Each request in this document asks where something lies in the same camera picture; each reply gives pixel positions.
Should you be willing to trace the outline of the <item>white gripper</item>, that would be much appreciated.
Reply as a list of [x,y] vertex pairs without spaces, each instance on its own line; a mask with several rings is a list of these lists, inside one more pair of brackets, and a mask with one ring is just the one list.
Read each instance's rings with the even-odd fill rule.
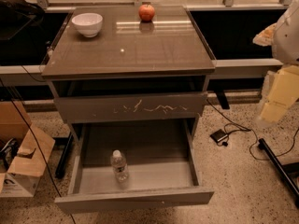
[[290,4],[277,24],[254,36],[253,43],[263,47],[272,44],[275,59],[295,64],[268,71],[264,79],[255,121],[260,128],[268,128],[278,123],[299,99],[299,0]]

